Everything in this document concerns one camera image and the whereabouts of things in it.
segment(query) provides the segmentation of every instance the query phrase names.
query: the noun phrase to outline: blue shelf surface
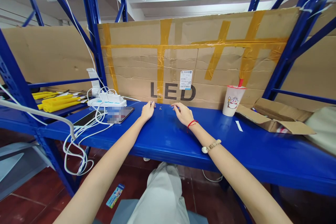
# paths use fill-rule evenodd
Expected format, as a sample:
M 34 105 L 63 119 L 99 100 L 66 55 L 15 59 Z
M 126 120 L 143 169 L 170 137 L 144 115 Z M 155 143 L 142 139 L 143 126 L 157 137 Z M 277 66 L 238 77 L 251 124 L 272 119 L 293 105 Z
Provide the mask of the blue shelf surface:
M 135 110 L 122 124 L 96 134 L 83 145 L 109 149 L 141 115 L 144 102 L 128 101 Z M 226 117 L 220 110 L 191 107 L 194 118 L 230 151 L 258 180 L 336 196 L 336 158 L 314 147 L 301 136 L 270 133 L 240 115 Z M 91 110 L 67 118 L 76 122 Z M 239 131 L 236 120 L 243 132 Z M 106 128 L 98 125 L 81 137 Z M 44 137 L 65 140 L 69 127 L 54 122 L 41 128 Z M 169 105 L 157 104 L 153 117 L 144 125 L 130 154 L 189 167 L 218 171 L 201 144 L 182 125 Z
M 59 115 L 59 116 L 66 116 L 69 113 L 72 113 L 76 110 L 82 109 L 87 107 L 86 103 L 77 104 L 75 106 L 62 109 L 59 111 L 55 111 L 51 114 Z M 50 118 L 43 117 L 44 120 L 51 120 Z M 27 118 L 23 113 L 19 110 L 15 110 L 12 108 L 7 108 L 4 106 L 0 106 L 0 128 L 5 128 L 8 130 L 13 130 L 21 133 L 31 134 L 34 135 L 34 127 L 30 126 Z

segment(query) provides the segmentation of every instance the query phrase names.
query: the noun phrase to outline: cartoon character print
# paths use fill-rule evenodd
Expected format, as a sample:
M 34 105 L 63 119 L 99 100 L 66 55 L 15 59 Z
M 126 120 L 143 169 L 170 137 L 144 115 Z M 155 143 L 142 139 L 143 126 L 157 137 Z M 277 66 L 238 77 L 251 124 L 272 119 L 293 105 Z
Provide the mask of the cartoon character print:
M 231 97 L 228 97 L 228 102 L 227 102 L 227 107 L 229 107 L 230 109 L 235 109 L 238 106 L 238 98 L 234 97 L 233 99 L 231 99 Z
M 118 197 L 121 194 L 120 190 L 117 190 L 116 192 L 113 193 L 116 197 Z

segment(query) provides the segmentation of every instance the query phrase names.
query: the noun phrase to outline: blue metal shelf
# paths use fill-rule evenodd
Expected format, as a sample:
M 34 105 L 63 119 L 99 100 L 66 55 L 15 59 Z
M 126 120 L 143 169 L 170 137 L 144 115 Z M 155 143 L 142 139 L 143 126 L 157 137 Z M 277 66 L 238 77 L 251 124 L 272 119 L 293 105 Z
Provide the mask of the blue metal shelf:
M 128 106 L 135 109 L 122 124 L 93 135 L 82 144 L 109 149 L 141 115 L 144 104 L 129 101 Z M 267 132 L 240 115 L 226 117 L 220 110 L 191 109 L 202 127 L 215 139 L 221 139 L 222 145 L 258 180 L 336 196 L 336 158 L 315 148 L 303 137 Z M 92 110 L 87 108 L 67 119 L 74 123 L 90 112 Z M 239 131 L 236 120 L 243 132 Z M 80 139 L 106 127 L 98 125 L 89 129 Z M 57 121 L 41 128 L 41 134 L 64 141 L 69 135 L 69 127 Z M 218 172 L 209 155 L 202 153 L 201 147 L 195 136 L 187 133 L 185 126 L 178 121 L 170 105 L 158 104 L 130 154 Z
M 99 8 L 97 0 L 84 0 L 85 12 L 88 26 L 92 34 L 91 39 L 86 35 L 76 18 L 71 14 L 69 7 L 64 0 L 57 0 L 69 19 L 76 24 L 77 30 L 83 36 L 85 42 L 93 52 L 97 73 L 102 83 L 106 85 L 103 56 L 100 47 L 97 24 L 100 23 Z M 260 0 L 251 0 L 250 11 L 256 10 Z M 311 48 L 321 38 L 336 28 L 336 20 L 333 19 L 311 39 L 306 41 L 311 28 L 319 16 L 319 11 L 324 7 L 326 0 L 299 0 L 297 6 L 304 6 L 308 11 L 302 11 L 288 40 L 286 48 L 276 66 L 271 80 L 265 90 L 264 98 L 274 100 L 277 93 L 285 93 L 302 98 L 325 101 L 336 104 L 335 100 L 321 97 L 313 97 L 305 94 L 281 90 L 295 59 Z M 39 25 L 43 21 L 35 0 L 30 0 L 33 7 L 32 14 L 28 17 L 23 26 L 35 17 Z M 277 0 L 273 9 L 278 8 L 283 0 Z M 127 22 L 127 2 L 121 0 L 121 7 L 116 22 L 120 19 Z M 26 84 L 26 81 L 14 59 L 12 52 L 0 30 L 0 73 L 9 87 L 10 93 L 24 106 L 37 109 L 30 88 L 64 85 L 70 83 L 87 82 L 95 79 L 66 80 L 49 83 Z M 121 125 L 113 125 L 100 134 L 86 139 L 83 144 L 103 149 L 110 148 L 113 143 L 130 127 L 139 116 L 142 103 L 133 103 L 135 111 Z M 86 107 L 86 104 L 79 104 L 71 108 L 55 112 L 57 115 L 66 116 L 69 113 Z M 131 154 L 145 156 L 147 158 L 161 161 L 173 162 L 181 165 L 188 165 L 195 168 L 217 171 L 209 156 L 201 152 L 201 147 L 191 134 L 185 132 L 174 116 L 168 105 L 162 105 L 163 110 L 156 109 L 153 118 L 144 126 L 139 138 L 131 150 Z M 223 145 L 244 164 L 259 180 L 274 185 L 283 185 L 292 188 L 309 190 L 316 193 L 336 196 L 336 159 L 323 151 L 313 147 L 307 141 L 298 136 L 287 134 L 269 133 L 248 120 L 238 116 L 227 118 L 218 110 L 193 108 L 194 116 L 215 138 L 223 140 Z M 89 113 L 89 109 L 82 110 L 70 115 L 71 121 L 75 122 Z M 211 120 L 204 120 L 204 114 Z M 165 120 L 166 125 L 162 126 L 161 121 Z M 233 120 L 239 120 L 244 132 L 238 131 Z M 43 126 L 33 120 L 26 113 L 0 107 L 1 127 L 32 134 L 44 148 L 53 166 L 58 172 L 61 180 L 71 196 L 78 189 L 79 180 L 73 180 L 63 167 L 63 160 L 55 146 L 54 139 L 64 140 L 69 134 L 67 126 L 61 122 L 53 122 Z M 105 128 L 105 125 L 97 126 L 94 131 Z M 88 130 L 83 137 L 93 133 Z

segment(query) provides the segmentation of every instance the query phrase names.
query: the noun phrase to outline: small box on floor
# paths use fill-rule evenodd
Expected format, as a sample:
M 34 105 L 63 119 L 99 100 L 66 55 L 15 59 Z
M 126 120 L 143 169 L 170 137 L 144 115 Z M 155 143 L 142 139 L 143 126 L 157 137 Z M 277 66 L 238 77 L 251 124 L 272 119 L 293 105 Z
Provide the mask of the small box on floor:
M 239 105 L 237 113 L 268 132 L 294 135 L 316 134 L 309 126 L 303 123 L 313 114 L 312 112 L 263 98 L 259 98 L 253 108 L 256 111 Z
M 108 201 L 106 202 L 106 205 L 109 208 L 113 208 L 115 203 L 117 202 L 117 200 L 119 199 L 120 194 L 122 193 L 122 191 L 124 190 L 125 186 L 123 184 L 119 184 L 117 186 L 117 188 L 114 190 L 114 192 L 112 193 L 111 197 L 108 199 Z

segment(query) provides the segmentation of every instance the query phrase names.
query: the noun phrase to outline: red straw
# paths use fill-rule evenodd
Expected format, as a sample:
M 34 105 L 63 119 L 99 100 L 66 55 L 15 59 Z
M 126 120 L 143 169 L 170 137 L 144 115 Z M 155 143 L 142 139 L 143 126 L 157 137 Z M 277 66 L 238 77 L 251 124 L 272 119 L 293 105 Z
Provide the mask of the red straw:
M 244 79 L 239 79 L 239 84 L 238 84 L 239 88 L 243 85 L 243 81 L 244 81 Z

